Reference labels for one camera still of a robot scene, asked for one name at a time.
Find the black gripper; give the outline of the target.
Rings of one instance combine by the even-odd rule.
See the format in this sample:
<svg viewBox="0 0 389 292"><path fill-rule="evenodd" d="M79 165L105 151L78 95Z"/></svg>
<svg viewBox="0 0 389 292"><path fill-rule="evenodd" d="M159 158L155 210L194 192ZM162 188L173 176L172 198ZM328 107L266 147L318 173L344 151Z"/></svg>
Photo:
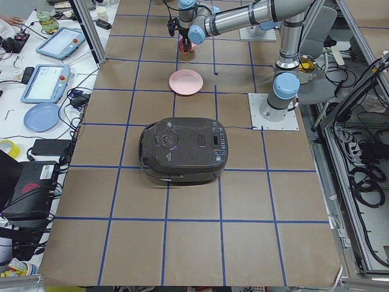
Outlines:
<svg viewBox="0 0 389 292"><path fill-rule="evenodd" d="M184 44L188 44L190 42L188 37L188 29L181 29L179 33L184 39Z"/></svg>

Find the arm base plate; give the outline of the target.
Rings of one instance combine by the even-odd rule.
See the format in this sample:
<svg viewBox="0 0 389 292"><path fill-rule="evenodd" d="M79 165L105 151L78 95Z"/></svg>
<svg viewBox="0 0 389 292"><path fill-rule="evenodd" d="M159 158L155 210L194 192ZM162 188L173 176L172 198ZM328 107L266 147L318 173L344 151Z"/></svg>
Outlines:
<svg viewBox="0 0 389 292"><path fill-rule="evenodd" d="M275 24L266 26L265 23L239 29L242 41L276 42Z"/></svg>
<svg viewBox="0 0 389 292"><path fill-rule="evenodd" d="M298 131L299 125L293 102L286 109L273 109L267 103L268 94L248 93L252 128L269 131Z"/></svg>

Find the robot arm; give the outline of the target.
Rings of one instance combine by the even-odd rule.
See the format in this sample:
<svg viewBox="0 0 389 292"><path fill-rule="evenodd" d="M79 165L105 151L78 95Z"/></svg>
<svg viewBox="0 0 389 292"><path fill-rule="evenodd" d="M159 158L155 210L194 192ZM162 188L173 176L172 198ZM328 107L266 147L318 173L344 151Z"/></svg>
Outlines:
<svg viewBox="0 0 389 292"><path fill-rule="evenodd" d="M296 96L287 96L282 86L287 79L297 78L300 47L321 6L321 1L253 1L220 10L203 1L179 1L178 16L169 20L168 29L170 35L179 32L182 51L189 52L192 45L202 44L206 38L234 30L239 31L242 40L269 41L270 31L278 27L280 48L267 104L281 111Z"/></svg>

